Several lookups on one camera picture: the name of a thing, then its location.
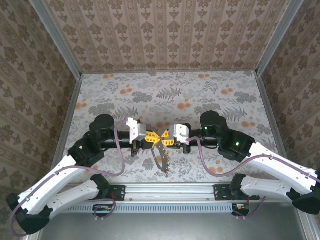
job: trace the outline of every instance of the metal frame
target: metal frame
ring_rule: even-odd
[[[274,141],[275,141],[275,145],[276,145],[276,148],[278,150],[278,153],[282,157],[288,158],[286,150],[285,150],[285,146],[284,146],[284,143],[282,141],[282,138],[281,138],[281,135],[280,135],[280,131],[279,131],[279,128],[278,128],[278,125],[277,125],[277,122],[276,122],[276,118],[275,118],[274,112],[272,110],[270,101],[269,101],[269,97],[268,97],[268,94],[267,94],[267,90],[265,88],[265,84],[264,84],[264,82],[262,80],[262,77],[261,77],[259,72],[255,73],[255,79],[256,79],[256,84],[258,85],[258,89],[260,91],[260,95],[261,95],[261,98],[262,98],[262,102],[263,102],[263,105],[264,105],[266,116],[267,116],[267,118],[269,120],[269,123],[270,123],[270,127],[271,127],[271,130],[272,130],[272,133],[273,133],[273,137],[274,137]]]
[[[298,210],[301,225],[307,240],[319,240],[320,231],[314,215],[306,214]]]
[[[295,18],[304,0],[291,0],[286,7],[268,45],[266,46],[256,69],[263,74],[280,42],[284,38],[289,26]]]
[[[96,203],[82,203],[65,210],[65,214],[93,214]],[[233,212],[232,203],[128,203],[118,202],[115,214],[214,214]],[[109,211],[97,210],[97,214]]]
[[[67,43],[60,34],[55,22],[53,21],[45,3],[43,0],[30,0],[34,10],[39,15],[41,21],[43,22],[46,30],[49,32],[52,40],[59,49],[59,52],[63,56],[66,64],[71,70],[76,80],[79,80],[81,77],[81,70],[76,62],[72,52],[70,51]]]
[[[55,154],[53,157],[51,170],[53,168],[55,168],[56,165],[58,165],[58,163],[61,161],[61,159],[64,156],[65,147],[66,147],[66,143],[67,143],[67,139],[68,139],[71,123],[72,123],[72,118],[74,117],[78,97],[79,97],[80,90],[81,90],[81,85],[82,85],[82,79],[79,79],[75,82],[75,86],[73,89],[69,108],[68,108],[68,111],[66,112],[64,124],[63,124],[61,135],[59,138],[59,142],[58,142],[58,145],[56,147],[56,151],[55,151]]]
[[[216,201],[215,185],[230,184],[230,182],[193,182],[193,183],[110,183],[111,185],[125,185],[125,199],[123,203],[132,204],[182,204],[182,203],[246,203],[247,200]],[[70,183],[64,190],[80,186],[81,183]],[[283,203],[279,199],[267,199],[265,203]]]

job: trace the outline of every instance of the gray leaf pattern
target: gray leaf pattern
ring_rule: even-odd
[[[233,109],[227,107],[223,113],[222,116],[225,117],[226,119],[230,120],[230,121],[240,121],[241,118],[247,116],[248,114],[246,113],[246,111],[244,109],[241,109],[241,107],[239,108],[235,108],[233,107]]]
[[[148,130],[162,135],[177,123],[190,123],[191,129],[199,129],[200,115],[213,110],[226,118],[231,129],[242,131],[277,152],[264,105],[259,101],[260,96],[253,93],[259,93],[259,89],[250,71],[84,74],[65,150],[89,130],[90,123],[100,114],[110,114],[115,123],[128,117],[140,119]],[[129,128],[124,125],[119,130]],[[238,165],[224,159],[216,150],[203,148],[202,151],[212,172],[225,173]],[[153,151],[141,150],[135,157],[131,157],[130,149],[122,152],[125,172],[119,177],[107,177],[111,183],[219,182],[233,178],[210,176],[200,162],[196,147],[188,155],[182,149],[163,147],[162,143]],[[106,151],[105,158],[93,167],[120,172],[117,149]],[[267,176],[250,166],[238,173]],[[74,182],[84,182],[92,174],[84,173]],[[22,186],[25,181],[17,174],[12,183]]]
[[[181,94],[180,89],[173,89],[172,87],[162,89],[155,97],[160,99],[174,99]]]

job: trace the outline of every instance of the purple cable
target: purple cable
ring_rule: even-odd
[[[52,174],[51,176],[49,176],[47,179],[45,179],[41,184],[39,184],[24,200],[22,200],[22,202],[16,206],[16,208],[13,210],[11,216],[10,216],[10,219],[9,219],[9,224],[10,224],[10,227],[11,227],[11,231],[13,233],[13,235],[15,235],[16,237],[25,237],[27,236],[27,234],[18,234],[16,233],[16,231],[14,230],[14,227],[13,227],[13,221],[14,221],[14,216],[16,215],[16,212],[18,211],[19,208],[21,208],[21,206],[23,204],[26,203],[27,199],[29,199],[30,197],[32,197],[44,184],[46,184],[50,179],[52,179],[55,175],[61,173],[62,171],[64,170],[67,170],[67,169],[84,169],[84,170],[89,170],[89,171],[93,171],[93,172],[96,172],[96,173],[99,173],[99,174],[103,174],[103,175],[108,175],[108,176],[112,176],[112,177],[117,177],[121,174],[124,173],[125,171],[125,159],[124,159],[124,156],[123,156],[123,153],[121,151],[121,146],[120,146],[120,142],[119,142],[119,137],[118,137],[118,132],[117,132],[117,127],[118,127],[118,124],[123,124],[125,123],[127,120],[121,120],[117,123],[117,125],[115,126],[114,128],[114,138],[115,138],[115,143],[116,143],[116,147],[118,149],[118,152],[120,154],[120,157],[121,157],[121,163],[122,163],[122,169],[121,169],[121,172],[119,173],[110,173],[110,172],[106,172],[106,171],[101,171],[101,170],[98,170],[98,169],[94,169],[94,168],[90,168],[90,167],[85,167],[85,166],[66,166],[66,167],[63,167],[61,168],[60,170],[56,171],[54,174]],[[215,174],[213,172],[211,172],[209,170],[209,168],[207,167],[206,163],[205,163],[205,159],[204,159],[204,155],[203,155],[203,152],[202,152],[202,148],[201,148],[201,142],[200,142],[200,139],[197,137],[197,136],[194,136],[194,137],[191,137],[191,138],[188,138],[187,141],[190,142],[190,141],[193,141],[193,140],[196,140],[197,142],[197,145],[198,145],[198,148],[199,148],[199,154],[200,154],[200,159],[201,159],[201,163],[204,167],[204,169],[211,175],[211,176],[214,176],[214,177],[217,177],[217,178],[220,178],[220,177],[226,177],[226,176],[229,176],[231,174],[233,174],[234,172],[236,172],[238,169],[242,168],[244,165],[246,165],[247,163],[249,163],[250,161],[252,160],[255,160],[255,159],[259,159],[259,158],[270,158],[272,160],[276,160],[294,170],[296,170],[297,172],[301,173],[302,175],[305,175],[307,176],[308,178],[311,178],[312,180],[314,181],[317,181],[318,183],[320,183],[320,179],[317,179],[316,177],[314,176],[311,176],[309,175],[308,173],[302,171],[301,169],[295,167],[295,166],[292,166],[291,164],[287,163],[286,161],[283,161],[282,159],[280,158],[277,158],[275,156],[272,156],[272,155],[257,155],[257,156],[253,156],[253,157],[250,157],[249,159],[247,159],[246,161],[240,163],[237,167],[235,167],[233,170],[229,171],[229,172],[226,172],[226,173],[223,173],[223,174]]]
[[[250,217],[252,217],[253,215],[255,215],[255,214],[259,211],[259,209],[262,207],[262,205],[264,204],[264,202],[265,202],[266,199],[267,199],[266,197],[262,198],[262,201],[260,202],[260,204],[259,204],[259,206],[256,208],[256,210],[254,210],[253,213],[250,213],[250,214],[248,214],[247,216],[243,216],[240,212],[235,211],[235,210],[233,210],[233,212],[239,215],[239,216],[237,216],[237,217],[242,217],[243,219],[250,218]]]
[[[119,154],[120,154],[120,158],[121,158],[121,164],[122,164],[122,169],[119,173],[111,173],[111,172],[106,172],[106,171],[101,171],[98,169],[94,169],[91,167],[86,167],[86,166],[65,166],[61,169],[59,169],[58,171],[56,171],[55,173],[53,173],[52,175],[50,175],[48,178],[46,178],[42,183],[40,183],[24,200],[22,200],[22,202],[20,204],[18,204],[18,206],[16,206],[16,208],[12,211],[12,214],[10,216],[9,219],[9,224],[10,224],[10,228],[11,231],[13,233],[13,235],[15,235],[16,237],[22,238],[27,236],[28,234],[19,234],[14,230],[14,217],[16,215],[16,212],[18,211],[19,208],[22,207],[23,204],[26,203],[27,199],[30,199],[43,185],[45,185],[50,179],[52,179],[54,176],[58,175],[59,173],[67,170],[67,169],[83,169],[83,170],[88,170],[88,171],[92,171],[92,172],[96,172],[102,175],[107,175],[107,176],[111,176],[111,177],[117,177],[120,176],[121,174],[124,173],[125,171],[125,158],[124,155],[122,154],[121,151],[121,147],[120,147],[120,143],[119,143],[119,137],[118,137],[118,125],[120,124],[125,124],[127,122],[126,119],[119,121],[115,127],[114,127],[114,138],[115,138],[115,144],[116,147],[118,148]]]
[[[100,202],[100,201],[110,201],[110,202],[113,202],[113,207],[112,207],[111,211],[110,211],[106,216],[104,216],[104,217],[99,217],[99,216],[97,216],[97,210],[98,210],[99,208],[101,208],[102,206],[97,206],[97,207],[94,209],[93,215],[94,215],[96,218],[106,219],[106,218],[108,218],[108,217],[114,212],[114,210],[116,209],[117,203],[116,203],[115,200],[113,200],[113,199],[111,199],[111,198],[88,200],[88,201],[86,201],[86,202],[94,203],[94,202]]]
[[[311,176],[309,173],[306,173],[305,171],[302,171],[301,169],[291,165],[290,163],[288,163],[286,161],[283,161],[282,159],[277,158],[277,157],[272,156],[272,155],[257,155],[257,156],[253,156],[253,157],[248,158],[244,162],[240,163],[237,167],[235,167],[231,171],[228,171],[228,172],[222,173],[222,174],[215,174],[215,173],[213,173],[212,171],[209,170],[209,168],[207,167],[207,165],[205,163],[205,158],[204,158],[204,154],[202,152],[200,139],[197,136],[194,136],[194,137],[188,138],[186,141],[190,142],[190,141],[193,141],[193,140],[196,140],[196,142],[197,142],[197,145],[198,145],[198,148],[199,148],[199,154],[200,154],[201,163],[202,163],[204,169],[207,171],[207,173],[210,174],[211,176],[214,176],[214,177],[217,177],[217,178],[226,177],[226,176],[229,176],[229,175],[233,174],[235,171],[237,171],[238,169],[242,168],[244,165],[246,165],[247,163],[251,162],[252,160],[260,159],[260,158],[269,158],[270,160],[276,160],[276,161],[278,161],[278,162],[280,162],[280,163],[282,163],[282,164],[284,164],[284,165],[296,170],[297,172],[301,173],[302,175],[305,175],[308,178],[311,178],[312,180],[315,180],[318,183],[320,183],[320,179],[318,179],[318,178],[316,178],[314,176]]]

